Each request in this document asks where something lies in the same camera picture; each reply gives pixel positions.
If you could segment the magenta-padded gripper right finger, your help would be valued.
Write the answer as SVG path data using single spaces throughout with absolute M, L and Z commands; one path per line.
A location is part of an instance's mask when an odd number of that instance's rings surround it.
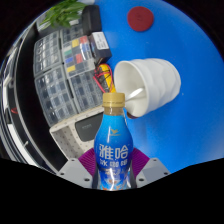
M 158 158 L 149 158 L 134 148 L 130 168 L 130 186 L 141 188 L 169 175 L 170 172 Z

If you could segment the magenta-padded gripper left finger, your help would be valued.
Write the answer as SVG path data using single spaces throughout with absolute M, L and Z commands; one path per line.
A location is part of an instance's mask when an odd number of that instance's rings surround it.
M 89 149 L 79 158 L 69 159 L 57 175 L 81 187 L 96 189 L 98 186 L 98 170 L 94 149 Z

